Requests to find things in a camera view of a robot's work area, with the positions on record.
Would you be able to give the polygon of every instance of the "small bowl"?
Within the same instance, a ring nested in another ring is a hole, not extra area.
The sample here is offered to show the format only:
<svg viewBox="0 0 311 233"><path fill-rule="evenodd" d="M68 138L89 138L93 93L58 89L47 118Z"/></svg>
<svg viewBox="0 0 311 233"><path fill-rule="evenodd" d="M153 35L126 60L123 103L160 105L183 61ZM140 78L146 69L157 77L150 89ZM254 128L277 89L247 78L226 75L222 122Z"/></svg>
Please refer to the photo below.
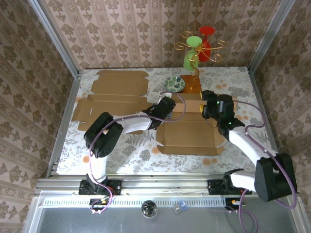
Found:
<svg viewBox="0 0 311 233"><path fill-rule="evenodd" d="M165 88L172 92L180 92L185 88L185 81L179 76L168 77L164 84Z"/></svg>

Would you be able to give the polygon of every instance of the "table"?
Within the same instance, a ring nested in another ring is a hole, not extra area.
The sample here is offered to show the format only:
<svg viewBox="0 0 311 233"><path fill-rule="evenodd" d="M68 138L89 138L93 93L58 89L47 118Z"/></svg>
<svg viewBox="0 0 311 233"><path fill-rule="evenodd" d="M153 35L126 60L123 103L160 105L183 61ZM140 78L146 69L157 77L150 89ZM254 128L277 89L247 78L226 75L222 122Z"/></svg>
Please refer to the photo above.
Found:
<svg viewBox="0 0 311 233"><path fill-rule="evenodd" d="M159 93L164 90L164 81L172 75L187 75L184 68L139 68L120 70L144 70L149 76L148 102L158 103ZM93 81L98 78L98 69L85 70L81 77L77 101L91 94ZM257 100L246 67L201 67L200 81L202 90L212 90L219 94L230 94L241 101L256 106ZM236 113L245 125L262 124L260 113L245 104L239 104ZM85 175L88 171L88 150L83 135L77 130L79 122L70 122L65 143L57 167L59 175ZM266 129L253 129L251 134L264 145L270 146ZM255 170L246 155L230 142L224 142L224 151L217 156L166 155L157 149L156 131L149 130L141 135L122 135L107 159L108 173L145 173L145 172L206 172L222 173L236 168Z"/></svg>

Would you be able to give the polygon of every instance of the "open cardboard box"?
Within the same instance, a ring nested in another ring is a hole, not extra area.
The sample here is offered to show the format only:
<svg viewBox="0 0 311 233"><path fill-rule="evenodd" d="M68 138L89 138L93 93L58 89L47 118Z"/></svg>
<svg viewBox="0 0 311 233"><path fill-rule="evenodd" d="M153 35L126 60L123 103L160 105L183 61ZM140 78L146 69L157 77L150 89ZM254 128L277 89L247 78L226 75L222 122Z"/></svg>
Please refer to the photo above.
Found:
<svg viewBox="0 0 311 233"><path fill-rule="evenodd" d="M219 147L225 141L216 128L217 122L208 119L207 122L200 113L200 94L180 94L186 102L186 112L183 118L174 123L163 123L156 131L156 140L164 146L158 145L163 154L186 154L186 155L218 155L224 147ZM172 99L176 106L172 112L172 119L181 116L184 104L176 96Z"/></svg>
<svg viewBox="0 0 311 233"><path fill-rule="evenodd" d="M80 121L78 130L86 131L103 112L125 116L147 109L148 76L145 71L101 70L87 99L78 101L71 121Z"/></svg>

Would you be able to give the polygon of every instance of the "floral wallpaper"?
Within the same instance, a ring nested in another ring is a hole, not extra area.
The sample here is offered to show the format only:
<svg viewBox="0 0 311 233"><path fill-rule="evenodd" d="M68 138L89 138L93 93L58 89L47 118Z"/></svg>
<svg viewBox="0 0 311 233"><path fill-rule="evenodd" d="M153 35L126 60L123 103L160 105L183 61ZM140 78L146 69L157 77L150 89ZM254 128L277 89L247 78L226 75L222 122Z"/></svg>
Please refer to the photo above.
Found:
<svg viewBox="0 0 311 233"><path fill-rule="evenodd" d="M79 69L182 67L185 51L174 49L183 31L224 40L219 63L247 66L280 0L41 0Z"/></svg>
<svg viewBox="0 0 311 233"><path fill-rule="evenodd" d="M27 1L0 1L0 232L21 232L72 76Z"/></svg>
<svg viewBox="0 0 311 233"><path fill-rule="evenodd" d="M311 1L295 1L255 77L311 219Z"/></svg>

